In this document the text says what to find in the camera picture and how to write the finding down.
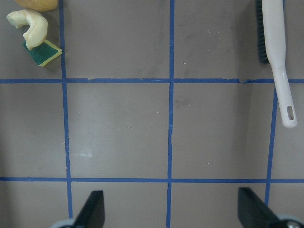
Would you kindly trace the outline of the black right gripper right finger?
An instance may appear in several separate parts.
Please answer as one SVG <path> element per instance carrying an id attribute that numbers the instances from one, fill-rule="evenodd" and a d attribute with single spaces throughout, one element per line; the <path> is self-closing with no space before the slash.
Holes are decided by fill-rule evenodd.
<path id="1" fill-rule="evenodd" d="M 249 188 L 238 188 L 237 216 L 244 228 L 284 228 L 272 210 Z"/>

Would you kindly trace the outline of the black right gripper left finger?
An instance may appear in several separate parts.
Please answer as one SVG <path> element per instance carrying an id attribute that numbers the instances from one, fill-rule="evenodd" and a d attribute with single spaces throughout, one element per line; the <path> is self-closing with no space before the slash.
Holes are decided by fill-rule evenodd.
<path id="1" fill-rule="evenodd" d="M 74 228 L 102 228 L 105 223 L 104 193 L 94 190 L 73 223 Z"/>

